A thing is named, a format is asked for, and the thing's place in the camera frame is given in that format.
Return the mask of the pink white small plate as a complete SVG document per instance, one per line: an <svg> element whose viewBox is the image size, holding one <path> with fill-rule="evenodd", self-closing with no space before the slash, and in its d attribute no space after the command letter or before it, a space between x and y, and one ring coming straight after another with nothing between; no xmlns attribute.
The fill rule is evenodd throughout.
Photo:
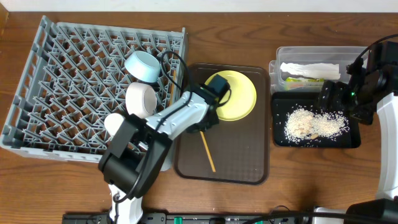
<svg viewBox="0 0 398 224"><path fill-rule="evenodd" d="M152 116L157 106L154 89L145 83L131 83L125 99L128 114L135 114L140 118Z"/></svg>

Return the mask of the light blue bowl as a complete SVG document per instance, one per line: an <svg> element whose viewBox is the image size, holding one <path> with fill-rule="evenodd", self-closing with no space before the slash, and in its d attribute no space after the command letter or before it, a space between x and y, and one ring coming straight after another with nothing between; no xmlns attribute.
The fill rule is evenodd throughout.
<svg viewBox="0 0 398 224"><path fill-rule="evenodd" d="M143 51L133 52L125 61L126 70L135 78L146 83L155 83L160 74L160 62Z"/></svg>

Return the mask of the yellow round plate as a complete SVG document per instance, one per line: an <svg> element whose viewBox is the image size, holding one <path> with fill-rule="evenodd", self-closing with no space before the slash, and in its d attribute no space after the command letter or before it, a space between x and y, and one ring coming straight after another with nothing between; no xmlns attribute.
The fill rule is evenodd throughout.
<svg viewBox="0 0 398 224"><path fill-rule="evenodd" d="M220 75L228 81L232 94L228 91L221 99L221 102L227 103L216 112L220 120L237 121L247 116L254 108L257 100L256 88L250 79L243 73L233 70L223 70L210 76L205 84L208 85L212 79Z"/></svg>

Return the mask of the white paper cup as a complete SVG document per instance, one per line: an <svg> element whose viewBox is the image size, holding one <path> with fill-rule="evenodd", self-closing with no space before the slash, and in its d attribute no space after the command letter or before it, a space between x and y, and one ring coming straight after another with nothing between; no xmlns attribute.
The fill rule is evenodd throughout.
<svg viewBox="0 0 398 224"><path fill-rule="evenodd" d="M114 136L122 125L125 117L119 113L111 113L104 119L104 127L107 132Z"/></svg>

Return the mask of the green orange snack wrapper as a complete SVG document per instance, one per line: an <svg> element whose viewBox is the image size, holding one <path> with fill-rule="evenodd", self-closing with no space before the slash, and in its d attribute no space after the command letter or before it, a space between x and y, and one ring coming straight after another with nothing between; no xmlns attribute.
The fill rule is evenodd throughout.
<svg viewBox="0 0 398 224"><path fill-rule="evenodd" d="M299 78L293 78L293 77L288 77L288 78L286 78L286 80L285 80L286 82L324 82L325 80L324 79L322 79L322 78L319 78L319 79L314 79L314 78L302 78L302 77L299 77Z"/></svg>

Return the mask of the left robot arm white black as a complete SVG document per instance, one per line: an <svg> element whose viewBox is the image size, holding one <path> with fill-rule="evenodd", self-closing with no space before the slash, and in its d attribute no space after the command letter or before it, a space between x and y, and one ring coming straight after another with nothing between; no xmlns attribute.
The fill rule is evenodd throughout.
<svg viewBox="0 0 398 224"><path fill-rule="evenodd" d="M98 169L111 188L108 223L137 223L142 197L159 175L174 139L184 131L207 131L219 123L217 108L229 84L194 85L174 104L147 118L129 115L120 125Z"/></svg>

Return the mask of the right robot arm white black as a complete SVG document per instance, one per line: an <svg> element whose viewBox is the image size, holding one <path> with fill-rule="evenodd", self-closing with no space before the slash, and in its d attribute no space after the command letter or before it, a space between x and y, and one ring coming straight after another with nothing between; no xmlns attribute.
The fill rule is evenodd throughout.
<svg viewBox="0 0 398 224"><path fill-rule="evenodd" d="M375 200L350 206L354 223L397 223L397 43L375 41L346 68L348 83L326 81L315 106L341 111L363 124L377 114L381 127L381 171Z"/></svg>

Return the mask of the wooden chopstick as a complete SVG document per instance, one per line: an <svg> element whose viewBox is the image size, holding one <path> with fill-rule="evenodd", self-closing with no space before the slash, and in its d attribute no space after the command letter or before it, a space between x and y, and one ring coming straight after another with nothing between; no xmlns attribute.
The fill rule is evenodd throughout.
<svg viewBox="0 0 398 224"><path fill-rule="evenodd" d="M211 156L211 153L210 153L210 150L209 150L206 138L205 138L205 134L204 134L203 131L200 131L200 136L201 136L201 139L203 141L203 145L205 147L205 151L206 151L206 154L207 154L207 157L208 157L212 172L216 172L215 165L214 165L214 162L213 162L213 159L212 159L212 156Z"/></svg>
<svg viewBox="0 0 398 224"><path fill-rule="evenodd" d="M172 81L175 81L175 70L171 70L170 71L170 77L171 77ZM173 104L173 102L174 102L175 84L172 83L170 89L171 89L171 92L170 92L169 106L171 106Z"/></svg>

